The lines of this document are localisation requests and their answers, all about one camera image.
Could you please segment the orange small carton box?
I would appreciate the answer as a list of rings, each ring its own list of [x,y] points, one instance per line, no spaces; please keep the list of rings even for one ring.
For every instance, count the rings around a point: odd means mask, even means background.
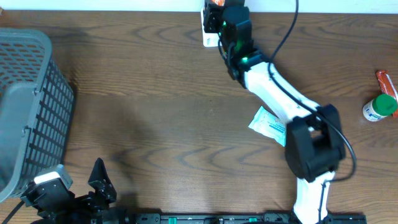
[[[210,0],[210,3],[216,4],[217,6],[224,6],[225,0]]]

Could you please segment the light blue wipes packet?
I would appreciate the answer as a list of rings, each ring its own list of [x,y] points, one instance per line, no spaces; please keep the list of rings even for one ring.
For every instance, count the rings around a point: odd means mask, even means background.
[[[285,147],[285,124],[263,106],[258,109],[248,127],[257,133],[274,139],[281,146]]]

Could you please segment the red Top snack packet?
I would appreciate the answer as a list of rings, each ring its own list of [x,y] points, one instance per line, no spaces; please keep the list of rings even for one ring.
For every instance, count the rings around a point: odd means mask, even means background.
[[[388,75],[387,70],[378,70],[376,72],[376,78],[379,83],[379,87],[381,89],[381,94],[387,94],[392,96],[396,102],[397,102],[397,90],[395,89],[395,86]],[[397,109],[396,111],[391,115],[394,118],[397,118]]]

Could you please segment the green lid cup container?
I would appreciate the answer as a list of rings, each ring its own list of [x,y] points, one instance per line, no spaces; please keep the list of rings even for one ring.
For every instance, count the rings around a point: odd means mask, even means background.
[[[392,115],[397,109],[396,100],[387,94],[381,94],[363,106],[363,115],[368,121],[380,121]]]

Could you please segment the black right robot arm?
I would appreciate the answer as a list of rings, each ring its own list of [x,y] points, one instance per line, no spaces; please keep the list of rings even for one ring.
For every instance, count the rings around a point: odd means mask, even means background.
[[[337,109],[309,100],[284,80],[273,58],[254,45],[244,1],[205,1],[202,19],[204,33],[217,36],[231,78],[258,96],[285,125],[285,160],[297,177],[296,222],[327,222],[328,189],[346,157]]]

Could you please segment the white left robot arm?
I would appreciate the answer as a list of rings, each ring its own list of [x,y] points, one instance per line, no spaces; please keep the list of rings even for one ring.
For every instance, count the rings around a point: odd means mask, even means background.
[[[27,207],[34,207],[41,218],[37,223],[128,223],[125,209],[111,208],[117,193],[102,159],[91,171],[86,195],[70,191],[72,178],[61,164],[40,171],[20,196]]]

